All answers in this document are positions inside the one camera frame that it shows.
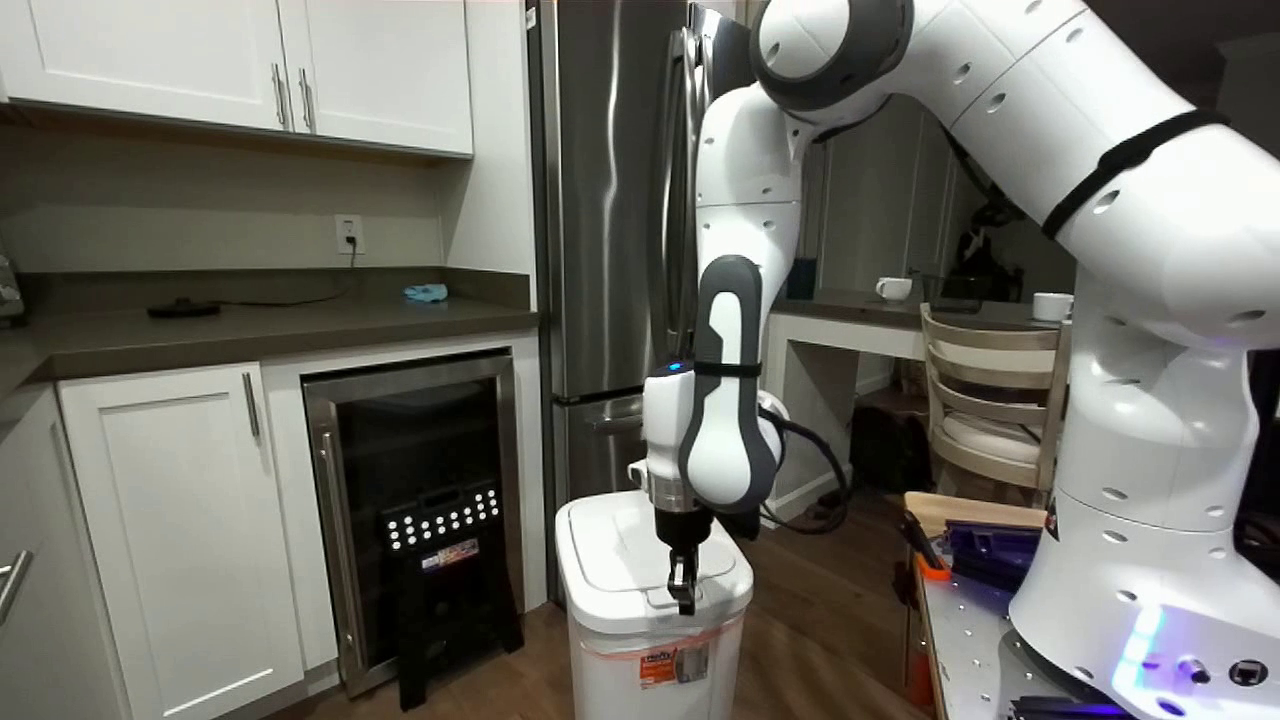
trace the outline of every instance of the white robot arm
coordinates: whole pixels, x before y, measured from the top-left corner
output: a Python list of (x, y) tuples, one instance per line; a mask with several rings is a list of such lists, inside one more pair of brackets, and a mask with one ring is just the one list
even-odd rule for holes
[(1234, 548), (1280, 344), (1280, 165), (1192, 110), (1081, 0), (776, 0), (761, 83), (702, 133), (702, 341), (649, 384), (649, 493), (694, 610), (702, 520), (755, 511), (764, 312), (791, 264), (806, 147), (920, 100), (1076, 257), (1055, 523), (1018, 630), (1135, 717), (1275, 717), (1280, 592)]

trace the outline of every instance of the white trash can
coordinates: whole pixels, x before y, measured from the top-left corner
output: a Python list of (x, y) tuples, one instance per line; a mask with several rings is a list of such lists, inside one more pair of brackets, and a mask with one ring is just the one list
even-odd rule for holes
[(754, 562), (721, 523), (702, 542), (697, 615), (669, 592), (644, 493), (558, 511), (578, 720), (727, 720)]

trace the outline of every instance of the electrical outlet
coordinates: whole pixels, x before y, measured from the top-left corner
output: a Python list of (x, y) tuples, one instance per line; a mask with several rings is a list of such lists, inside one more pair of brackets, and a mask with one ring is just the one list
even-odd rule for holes
[(334, 240), (341, 257), (364, 257), (370, 253), (364, 216), (335, 216)]

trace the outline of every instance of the stainless steel refrigerator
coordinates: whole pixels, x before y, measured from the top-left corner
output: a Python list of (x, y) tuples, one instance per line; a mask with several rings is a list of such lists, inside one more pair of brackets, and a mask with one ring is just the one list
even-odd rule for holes
[(632, 487), (640, 384), (688, 344), (694, 125), (754, 61), (745, 24), (683, 0), (529, 0), (529, 50), (554, 528)]

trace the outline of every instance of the wooden chair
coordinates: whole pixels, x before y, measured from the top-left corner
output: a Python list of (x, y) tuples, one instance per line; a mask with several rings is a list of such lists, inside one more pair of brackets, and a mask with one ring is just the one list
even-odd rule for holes
[(963, 326), (920, 306), (941, 493), (1039, 503), (1070, 393), (1070, 325)]

